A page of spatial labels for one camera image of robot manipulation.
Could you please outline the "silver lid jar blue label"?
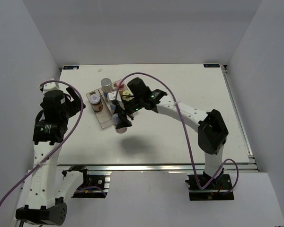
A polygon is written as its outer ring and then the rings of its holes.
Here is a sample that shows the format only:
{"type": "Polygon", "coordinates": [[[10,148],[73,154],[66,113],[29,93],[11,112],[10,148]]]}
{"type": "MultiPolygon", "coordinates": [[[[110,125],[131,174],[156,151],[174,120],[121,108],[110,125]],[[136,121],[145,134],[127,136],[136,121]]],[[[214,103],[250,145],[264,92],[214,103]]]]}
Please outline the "silver lid jar blue label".
{"type": "Polygon", "coordinates": [[[116,98],[116,96],[117,96],[116,91],[112,91],[112,92],[108,93],[108,95],[107,95],[107,101],[109,103],[112,114],[114,114],[115,103],[119,103],[119,100],[118,100],[119,98],[116,98]]]}

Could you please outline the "yellow cap white bottle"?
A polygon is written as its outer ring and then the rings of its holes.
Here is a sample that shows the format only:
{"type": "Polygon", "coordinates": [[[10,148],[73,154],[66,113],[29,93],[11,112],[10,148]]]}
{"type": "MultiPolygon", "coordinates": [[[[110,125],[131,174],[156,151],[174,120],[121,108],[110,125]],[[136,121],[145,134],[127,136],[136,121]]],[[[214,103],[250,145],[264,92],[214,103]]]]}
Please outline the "yellow cap white bottle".
{"type": "Polygon", "coordinates": [[[124,101],[130,101],[133,98],[133,94],[131,93],[131,91],[125,90],[122,92],[121,98],[124,101]]]}

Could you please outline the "pink cap spice bottle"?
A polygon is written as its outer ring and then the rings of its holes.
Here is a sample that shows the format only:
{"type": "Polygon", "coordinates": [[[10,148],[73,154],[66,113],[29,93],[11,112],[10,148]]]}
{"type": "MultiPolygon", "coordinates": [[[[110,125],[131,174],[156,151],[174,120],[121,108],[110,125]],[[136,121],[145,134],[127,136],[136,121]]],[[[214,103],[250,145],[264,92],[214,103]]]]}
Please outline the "pink cap spice bottle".
{"type": "Polygon", "coordinates": [[[122,89],[124,87],[124,84],[123,84],[123,82],[122,81],[117,81],[116,82],[116,88],[118,88],[118,89],[122,89]]]}

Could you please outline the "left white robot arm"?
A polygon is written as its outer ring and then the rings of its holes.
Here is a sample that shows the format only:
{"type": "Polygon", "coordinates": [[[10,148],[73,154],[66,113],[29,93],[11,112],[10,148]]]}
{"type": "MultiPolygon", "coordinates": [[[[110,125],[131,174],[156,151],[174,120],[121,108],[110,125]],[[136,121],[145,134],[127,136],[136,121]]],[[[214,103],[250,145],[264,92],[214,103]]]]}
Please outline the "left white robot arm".
{"type": "Polygon", "coordinates": [[[57,161],[62,144],[71,135],[69,119],[82,115],[86,107],[76,89],[67,87],[44,90],[42,110],[36,117],[33,133],[34,168],[24,205],[16,210],[17,220],[32,225],[61,226],[67,214],[67,200],[77,187],[90,185],[90,176],[83,172],[65,177],[59,190],[54,189],[57,161]]]}

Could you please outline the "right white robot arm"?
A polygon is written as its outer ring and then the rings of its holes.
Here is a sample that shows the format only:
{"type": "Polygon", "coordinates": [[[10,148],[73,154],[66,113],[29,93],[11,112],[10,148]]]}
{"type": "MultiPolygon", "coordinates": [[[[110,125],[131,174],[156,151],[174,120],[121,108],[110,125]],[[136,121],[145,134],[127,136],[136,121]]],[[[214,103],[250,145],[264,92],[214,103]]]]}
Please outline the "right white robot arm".
{"type": "Polygon", "coordinates": [[[141,109],[169,116],[190,127],[197,133],[199,148],[204,152],[204,182],[211,189],[221,184],[223,174],[222,151],[229,134],[219,111],[210,112],[177,102],[171,93],[151,90],[142,79],[134,78],[127,86],[128,95],[120,91],[110,92],[108,101],[115,106],[113,124],[117,131],[132,126],[133,114],[141,109]]]}

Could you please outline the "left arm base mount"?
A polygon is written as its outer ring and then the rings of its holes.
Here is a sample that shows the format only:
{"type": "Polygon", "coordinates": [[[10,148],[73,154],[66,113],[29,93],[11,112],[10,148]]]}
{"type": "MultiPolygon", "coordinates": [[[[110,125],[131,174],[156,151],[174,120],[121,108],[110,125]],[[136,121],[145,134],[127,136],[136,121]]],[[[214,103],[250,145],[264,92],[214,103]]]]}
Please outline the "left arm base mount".
{"type": "Polygon", "coordinates": [[[72,195],[72,198],[102,198],[104,199],[107,195],[105,190],[107,187],[106,176],[99,174],[91,174],[86,166],[83,165],[75,165],[71,166],[68,170],[63,170],[63,180],[69,175],[71,172],[79,172],[82,176],[82,184],[77,187],[75,192],[72,195]]]}

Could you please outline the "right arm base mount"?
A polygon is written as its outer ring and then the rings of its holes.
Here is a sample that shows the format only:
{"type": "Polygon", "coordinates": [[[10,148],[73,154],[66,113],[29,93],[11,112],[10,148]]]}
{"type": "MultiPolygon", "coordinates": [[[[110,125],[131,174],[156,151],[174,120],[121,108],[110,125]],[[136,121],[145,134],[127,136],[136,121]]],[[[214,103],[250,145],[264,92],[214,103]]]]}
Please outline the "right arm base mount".
{"type": "Polygon", "coordinates": [[[188,186],[190,201],[233,201],[234,194],[231,177],[229,174],[221,173],[217,178],[203,190],[197,186],[195,175],[188,175],[185,180],[188,186]]]}

